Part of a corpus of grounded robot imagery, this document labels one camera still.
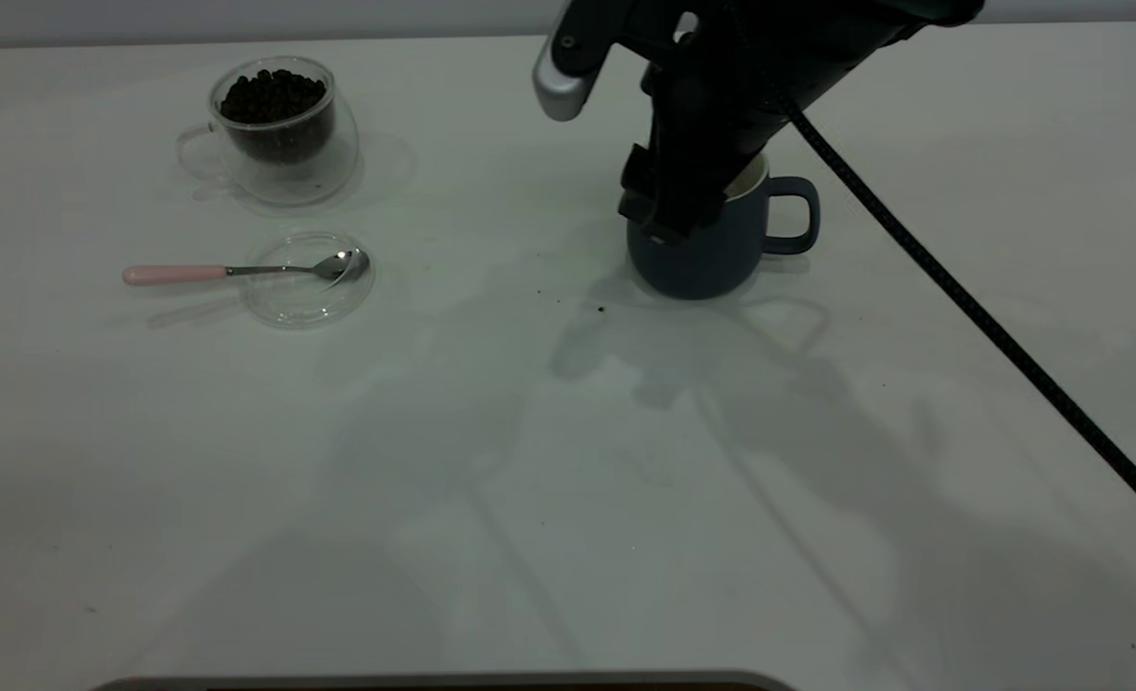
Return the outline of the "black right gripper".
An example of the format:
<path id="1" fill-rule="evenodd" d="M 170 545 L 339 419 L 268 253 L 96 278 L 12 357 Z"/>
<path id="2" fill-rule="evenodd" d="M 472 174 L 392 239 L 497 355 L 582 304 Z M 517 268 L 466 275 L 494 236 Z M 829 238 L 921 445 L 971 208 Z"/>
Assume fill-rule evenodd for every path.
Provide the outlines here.
<path id="1" fill-rule="evenodd" d="M 905 36 L 901 1 L 722 1 L 673 53 L 649 61 L 648 145 L 633 145 L 618 214 L 676 245 L 712 225 L 724 188 L 793 109 Z"/>

